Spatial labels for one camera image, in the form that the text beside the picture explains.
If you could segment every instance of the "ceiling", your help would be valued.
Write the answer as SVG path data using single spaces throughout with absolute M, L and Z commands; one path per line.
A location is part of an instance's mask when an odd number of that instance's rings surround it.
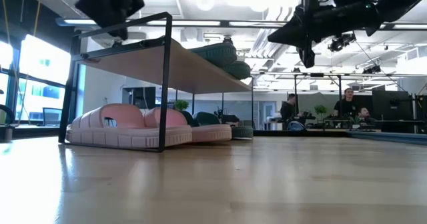
M 48 8 L 66 19 L 86 19 L 87 17 L 74 7 L 77 0 L 40 0 Z M 268 20 L 287 21 L 292 17 L 293 7 L 299 0 L 144 0 L 146 6 L 132 19 L 167 11 L 174 19 L 208 19 L 208 20 Z M 399 23 L 426 23 L 427 0 L 423 0 L 406 14 Z M 161 27 L 132 27 L 130 32 L 143 32 L 147 38 L 156 38 L 164 34 Z M 343 51 L 331 53 L 328 50 L 330 39 L 314 45 L 316 66 L 305 69 L 300 63 L 294 47 L 268 43 L 266 37 L 274 30 L 248 28 L 197 28 L 196 41 L 188 40 L 188 27 L 174 28 L 172 37 L 184 47 L 199 47 L 222 41 L 225 35 L 232 37 L 239 51 L 240 59 L 251 65 L 253 71 L 290 72 L 294 68 L 307 72 L 324 73 L 361 73 L 365 66 L 378 62 L 383 72 L 396 72 L 397 57 L 405 55 L 418 46 L 427 45 L 427 31 L 378 31 L 367 37 L 365 32 L 356 31 L 358 43 L 352 43 Z M 108 45 L 112 39 L 103 37 Z M 364 81 L 360 77 L 348 83 Z M 330 80 L 322 88 L 330 89 Z M 303 80 L 300 88 L 313 81 Z M 372 85 L 393 84 L 389 78 L 376 79 Z M 278 89 L 289 87 L 293 81 L 280 79 L 279 75 L 256 76 L 255 84 L 259 88 Z

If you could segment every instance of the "person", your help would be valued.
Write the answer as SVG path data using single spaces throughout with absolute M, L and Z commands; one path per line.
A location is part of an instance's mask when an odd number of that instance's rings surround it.
M 344 99 L 342 100 L 342 111 L 340 109 L 340 101 L 337 101 L 334 107 L 335 117 L 355 117 L 358 112 L 356 103 L 353 100 L 354 92 L 351 88 L 344 91 Z
M 288 100 L 283 102 L 282 108 L 280 108 L 280 115 L 282 116 L 282 121 L 288 122 L 292 119 L 292 117 L 295 117 L 295 104 L 295 94 L 289 94 Z
M 366 107 L 362 107 L 359 110 L 359 120 L 363 123 L 366 123 L 368 125 L 375 124 L 375 119 L 371 118 L 371 115 L 369 114 L 369 110 Z

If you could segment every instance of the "black chair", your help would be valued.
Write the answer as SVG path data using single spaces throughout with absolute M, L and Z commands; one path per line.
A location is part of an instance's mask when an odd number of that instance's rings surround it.
M 62 109 L 58 108 L 43 108 L 43 125 L 44 126 L 59 126 L 61 123 Z

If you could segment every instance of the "black shirt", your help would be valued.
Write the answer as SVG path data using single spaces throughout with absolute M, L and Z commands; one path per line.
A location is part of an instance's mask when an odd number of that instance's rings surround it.
M 342 100 L 342 112 L 340 109 L 340 102 L 337 101 L 334 107 L 334 110 L 338 111 L 338 116 L 342 113 L 342 116 L 350 116 L 355 117 L 358 113 L 358 107 L 356 103 L 352 101 L 346 101 L 345 99 Z
M 284 102 L 282 108 L 280 108 L 280 115 L 282 115 L 282 119 L 284 121 L 287 121 L 289 118 L 295 115 L 295 106 Z

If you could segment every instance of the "wooden table surface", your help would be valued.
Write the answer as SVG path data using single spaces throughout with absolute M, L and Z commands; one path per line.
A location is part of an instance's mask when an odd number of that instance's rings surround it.
M 0 223 L 425 224 L 427 148 L 256 137 L 144 153 L 0 144 Z

